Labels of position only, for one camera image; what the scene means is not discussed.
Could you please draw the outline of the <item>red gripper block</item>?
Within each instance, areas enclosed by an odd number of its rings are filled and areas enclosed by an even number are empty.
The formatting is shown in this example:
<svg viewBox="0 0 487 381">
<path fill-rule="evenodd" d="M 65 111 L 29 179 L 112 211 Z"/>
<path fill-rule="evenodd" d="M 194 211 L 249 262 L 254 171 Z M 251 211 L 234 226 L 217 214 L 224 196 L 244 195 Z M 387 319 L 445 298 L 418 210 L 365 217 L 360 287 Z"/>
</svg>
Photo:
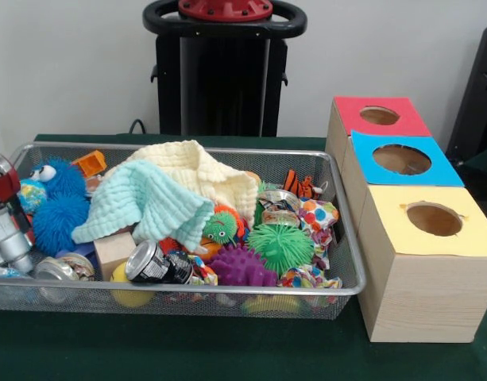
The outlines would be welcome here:
<svg viewBox="0 0 487 381">
<path fill-rule="evenodd" d="M 7 202 L 6 205 L 15 225 L 24 235 L 29 245 L 33 247 L 32 226 L 17 195 L 20 189 L 20 180 L 14 168 L 11 168 L 9 172 L 0 172 L 0 202 Z"/>
</svg>

